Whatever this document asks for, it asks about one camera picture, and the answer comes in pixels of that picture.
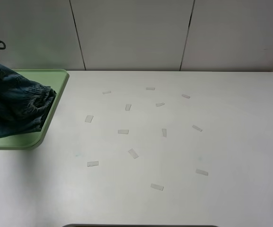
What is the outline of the children's blue denim shorts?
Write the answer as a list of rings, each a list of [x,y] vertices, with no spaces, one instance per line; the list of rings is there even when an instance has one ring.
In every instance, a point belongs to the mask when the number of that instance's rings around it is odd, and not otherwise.
[[[51,87],[0,64],[0,138],[41,131],[55,98]]]

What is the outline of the light green plastic tray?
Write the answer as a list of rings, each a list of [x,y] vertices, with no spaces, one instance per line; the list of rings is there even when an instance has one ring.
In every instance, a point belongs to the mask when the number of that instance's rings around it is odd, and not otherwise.
[[[25,78],[42,85],[50,86],[56,92],[56,98],[40,132],[18,134],[0,138],[0,150],[28,150],[38,147],[44,140],[53,115],[63,94],[69,74],[63,69],[14,69]]]

